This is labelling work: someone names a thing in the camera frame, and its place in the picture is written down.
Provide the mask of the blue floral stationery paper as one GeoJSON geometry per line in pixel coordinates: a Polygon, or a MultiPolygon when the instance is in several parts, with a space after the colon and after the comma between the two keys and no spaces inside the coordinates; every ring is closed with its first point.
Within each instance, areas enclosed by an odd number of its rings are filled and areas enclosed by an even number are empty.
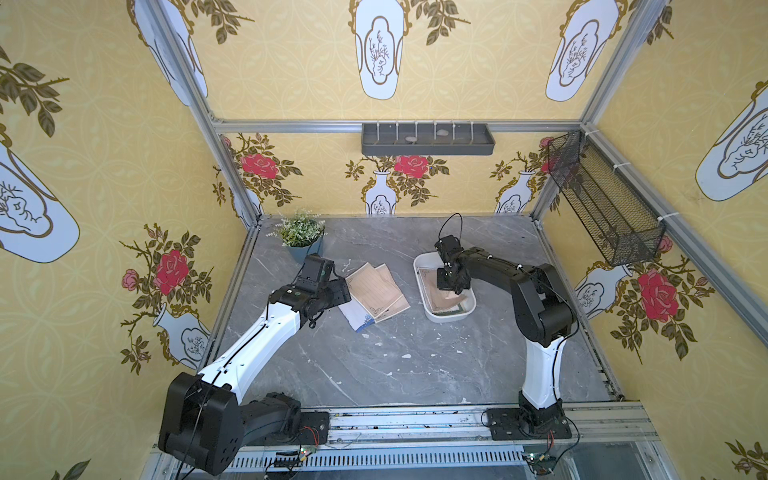
{"type": "Polygon", "coordinates": [[[360,332],[375,323],[374,317],[354,298],[339,305],[338,308],[355,332],[360,332]]]}

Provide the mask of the white oval storage box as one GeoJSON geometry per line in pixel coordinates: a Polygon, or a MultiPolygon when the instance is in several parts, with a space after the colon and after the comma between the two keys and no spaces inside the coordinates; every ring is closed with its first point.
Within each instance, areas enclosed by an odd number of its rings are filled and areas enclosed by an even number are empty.
{"type": "Polygon", "coordinates": [[[437,324],[463,320],[473,313],[477,306],[472,289],[465,289],[456,294],[452,290],[438,288],[437,270],[442,266],[443,262],[437,252],[420,254],[413,261],[425,314],[430,321],[437,324]]]}

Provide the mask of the brown lined stationery paper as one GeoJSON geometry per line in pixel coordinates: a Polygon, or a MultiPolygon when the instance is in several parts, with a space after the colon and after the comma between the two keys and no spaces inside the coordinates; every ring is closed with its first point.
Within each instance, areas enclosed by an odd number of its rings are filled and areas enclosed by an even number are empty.
{"type": "Polygon", "coordinates": [[[351,296],[375,319],[385,308],[385,284],[370,263],[365,263],[347,279],[351,296]]]}

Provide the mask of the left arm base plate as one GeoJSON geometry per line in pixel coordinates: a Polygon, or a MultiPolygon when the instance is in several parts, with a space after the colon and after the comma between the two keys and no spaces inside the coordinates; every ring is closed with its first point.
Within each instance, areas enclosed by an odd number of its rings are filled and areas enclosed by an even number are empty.
{"type": "Polygon", "coordinates": [[[328,441],[330,413],[328,411],[302,411],[292,416],[276,430],[251,430],[244,436],[244,446],[303,445],[320,446],[328,441]]]}

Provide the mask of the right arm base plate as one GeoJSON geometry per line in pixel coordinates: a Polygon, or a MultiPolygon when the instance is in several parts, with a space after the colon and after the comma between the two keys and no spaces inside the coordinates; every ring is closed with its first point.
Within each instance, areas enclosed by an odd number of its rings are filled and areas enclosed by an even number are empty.
{"type": "Polygon", "coordinates": [[[559,404],[545,409],[533,407],[491,408],[484,425],[495,441],[565,440],[573,437],[569,420],[559,404]]]}

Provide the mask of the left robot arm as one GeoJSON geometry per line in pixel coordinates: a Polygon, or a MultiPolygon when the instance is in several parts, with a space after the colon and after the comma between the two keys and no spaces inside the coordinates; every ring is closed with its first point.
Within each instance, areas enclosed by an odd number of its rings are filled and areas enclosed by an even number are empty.
{"type": "Polygon", "coordinates": [[[248,402],[245,395],[272,356],[304,326],[351,294],[332,260],[307,256],[294,280],[270,293],[259,318],[216,360],[169,385],[158,448],[192,469],[218,475],[254,442],[294,441],[301,403],[283,393],[248,402]]]}

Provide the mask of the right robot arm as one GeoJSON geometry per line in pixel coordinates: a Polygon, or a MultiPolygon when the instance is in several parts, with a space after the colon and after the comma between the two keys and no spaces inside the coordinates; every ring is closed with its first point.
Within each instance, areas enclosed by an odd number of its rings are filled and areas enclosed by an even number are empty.
{"type": "Polygon", "coordinates": [[[547,263],[533,266],[497,258],[479,247],[465,249],[454,235],[438,239],[435,248],[443,263],[437,270],[438,288],[459,294],[479,280],[508,293],[514,320],[525,338],[525,374],[518,406],[486,411],[492,437],[570,438],[559,378],[562,349],[578,329],[578,315],[557,270],[547,263]]]}

